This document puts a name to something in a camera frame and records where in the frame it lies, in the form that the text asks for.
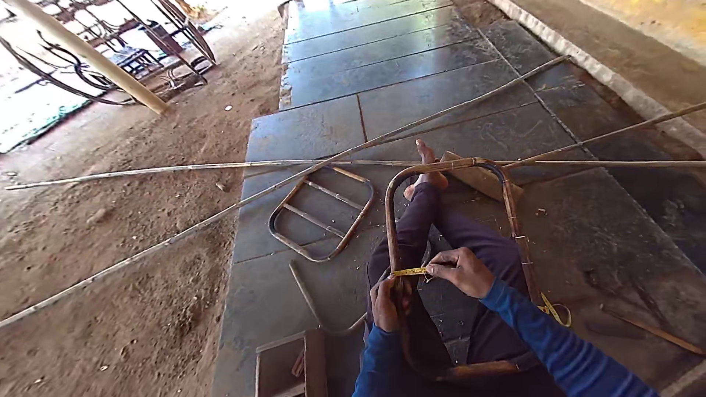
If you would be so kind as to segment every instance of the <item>white pole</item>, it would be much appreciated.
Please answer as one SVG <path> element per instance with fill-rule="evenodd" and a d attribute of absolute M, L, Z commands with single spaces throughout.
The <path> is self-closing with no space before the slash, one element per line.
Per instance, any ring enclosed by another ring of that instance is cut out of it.
<path fill-rule="evenodd" d="M 91 66 L 125 90 L 126 93 L 147 105 L 151 110 L 158 114 L 162 114 L 167 110 L 167 104 L 163 100 L 159 99 L 158 96 L 140 84 L 139 81 L 135 80 L 123 69 L 120 69 L 75 33 L 66 29 L 53 16 L 42 11 L 38 5 L 30 3 L 28 0 L 5 0 L 5 2 L 18 15 L 34 21 L 40 30 L 49 33 L 60 41 L 63 46 L 84 57 Z"/>

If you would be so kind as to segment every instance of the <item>person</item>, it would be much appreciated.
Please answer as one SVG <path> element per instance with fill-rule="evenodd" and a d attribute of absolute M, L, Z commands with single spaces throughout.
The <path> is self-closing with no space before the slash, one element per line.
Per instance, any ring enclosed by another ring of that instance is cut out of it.
<path fill-rule="evenodd" d="M 423 163 L 436 161 L 421 140 L 417 150 Z M 400 320 L 390 296 L 395 278 L 378 281 L 390 265 L 383 241 L 367 269 L 369 320 L 353 396 L 657 396 L 623 365 L 540 311 L 529 299 L 516 243 L 441 206 L 447 186 L 448 180 L 435 172 L 420 175 L 405 189 L 409 205 L 397 222 L 401 263 L 420 266 L 434 224 L 455 249 L 433 257 L 426 271 L 483 304 L 474 319 L 468 364 L 527 355 L 537 363 L 463 384 L 431 381 L 416 373 L 402 353 Z M 425 365 L 452 367 L 436 326 L 412 289 L 403 299 L 410 355 Z"/>

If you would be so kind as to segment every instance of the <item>wall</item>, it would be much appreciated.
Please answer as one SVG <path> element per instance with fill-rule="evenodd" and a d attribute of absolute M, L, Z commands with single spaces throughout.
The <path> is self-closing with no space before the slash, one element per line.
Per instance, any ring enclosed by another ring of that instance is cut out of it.
<path fill-rule="evenodd" d="M 706 1 L 581 0 L 706 65 Z"/>

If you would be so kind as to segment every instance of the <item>concrete curb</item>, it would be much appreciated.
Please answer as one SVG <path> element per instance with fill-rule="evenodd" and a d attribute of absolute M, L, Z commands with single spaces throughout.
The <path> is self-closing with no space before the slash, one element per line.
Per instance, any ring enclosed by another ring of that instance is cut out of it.
<path fill-rule="evenodd" d="M 636 88 L 624 77 L 603 65 L 583 49 L 573 44 L 537 17 L 520 8 L 511 0 L 488 0 L 508 17 L 534 33 L 560 55 L 571 55 L 572 60 L 591 74 L 596 80 L 612 89 L 630 107 L 645 119 L 662 116 L 670 111 L 655 99 Z M 682 118 L 657 125 L 661 131 L 690 146 L 706 158 L 706 134 Z"/>

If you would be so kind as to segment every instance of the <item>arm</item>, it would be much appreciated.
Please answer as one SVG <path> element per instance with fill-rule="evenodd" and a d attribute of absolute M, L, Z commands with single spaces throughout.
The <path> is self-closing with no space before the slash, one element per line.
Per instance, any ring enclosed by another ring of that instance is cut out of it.
<path fill-rule="evenodd" d="M 353 397 L 396 396 L 402 372 L 402 338 L 397 309 L 390 291 L 394 276 L 375 284 L 370 289 L 370 302 L 375 325 L 368 335 L 363 351 L 363 366 L 355 381 Z"/>
<path fill-rule="evenodd" d="M 481 302 L 497 312 L 537 354 L 569 396 L 657 396 L 657 393 L 502 280 Z"/>
<path fill-rule="evenodd" d="M 443 263 L 455 265 L 444 266 Z M 440 252 L 427 271 L 481 300 L 511 326 L 569 396 L 657 396 L 657 393 L 570 329 L 542 313 L 468 248 Z"/>
<path fill-rule="evenodd" d="M 399 386 L 397 377 L 402 359 L 400 333 L 373 326 L 363 350 L 363 366 L 355 381 L 353 397 L 392 396 Z"/>

